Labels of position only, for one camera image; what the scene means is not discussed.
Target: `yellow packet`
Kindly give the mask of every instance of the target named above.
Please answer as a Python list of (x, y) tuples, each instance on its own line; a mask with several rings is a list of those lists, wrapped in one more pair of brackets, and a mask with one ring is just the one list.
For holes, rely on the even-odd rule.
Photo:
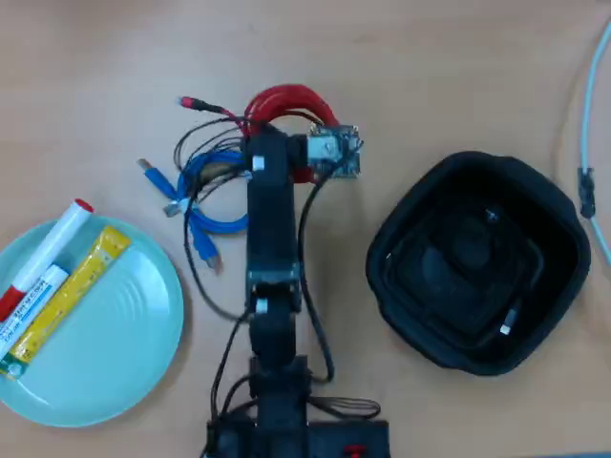
[(18, 379), (25, 372), (41, 346), (74, 306), (125, 251), (131, 241), (112, 226), (106, 226), (89, 254), (76, 267), (28, 330), (0, 361), (0, 372)]

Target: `white marker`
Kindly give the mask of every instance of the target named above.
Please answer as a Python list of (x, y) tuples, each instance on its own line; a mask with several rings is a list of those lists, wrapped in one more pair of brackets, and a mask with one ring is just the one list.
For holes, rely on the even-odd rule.
[(67, 278), (68, 272), (52, 264), (17, 305), (17, 308), (0, 326), (0, 360), (9, 353), (12, 346), (26, 332), (34, 318), (45, 308), (49, 299)]
[(57, 220), (0, 299), (0, 322), (11, 314), (93, 212), (94, 207), (78, 198)]

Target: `wooden table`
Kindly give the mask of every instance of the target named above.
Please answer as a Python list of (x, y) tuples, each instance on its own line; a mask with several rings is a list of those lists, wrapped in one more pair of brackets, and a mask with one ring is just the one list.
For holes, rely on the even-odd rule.
[[(82, 430), (33, 425), (2, 406), (2, 456), (199, 456), (230, 326), (193, 295), (181, 223), (160, 212), (164, 199), (135, 161), (147, 157), (176, 176), (174, 143), (200, 119), (177, 107), (176, 95), (238, 112), (281, 82), (314, 88), (367, 143), (362, 178), (323, 192), (307, 234), (308, 274), (337, 364), (324, 392), (379, 400), (396, 457), (611, 449), (611, 288), (600, 258), (558, 329), (495, 379), (442, 370), (399, 340), (364, 275), (383, 219), (449, 153), (517, 156), (575, 195), (579, 69), (609, 14), (608, 2), (587, 0), (0, 0), (0, 245), (80, 196), (157, 240), (188, 299), (179, 354), (144, 402)], [(608, 231), (610, 78), (607, 58), (592, 160)], [(220, 198), (235, 205), (226, 209)], [(215, 202), (211, 215), (237, 215), (243, 187)], [(244, 239), (219, 246), (225, 272), (204, 281), (238, 310)], [(300, 348), (317, 355), (305, 315), (300, 331)], [(223, 391), (248, 355), (242, 333)]]

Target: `light blue plate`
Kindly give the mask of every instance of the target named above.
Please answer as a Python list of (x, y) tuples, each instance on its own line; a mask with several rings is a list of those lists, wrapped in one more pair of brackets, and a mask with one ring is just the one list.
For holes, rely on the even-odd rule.
[[(86, 427), (137, 404), (165, 373), (182, 332), (182, 291), (172, 262), (134, 226), (91, 217), (58, 257), (69, 272), (111, 224), (132, 245), (59, 325), (26, 373), (0, 376), (0, 399), (29, 420)], [(34, 227), (0, 253), (5, 291), (53, 225)]]

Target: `black fabric basket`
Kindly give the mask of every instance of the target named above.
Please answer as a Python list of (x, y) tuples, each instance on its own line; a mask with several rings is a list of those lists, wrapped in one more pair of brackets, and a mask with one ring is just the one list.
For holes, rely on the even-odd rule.
[(367, 276), (384, 319), (424, 356), (499, 375), (554, 329), (589, 266), (575, 207), (554, 183), (513, 157), (463, 152), (397, 204)]

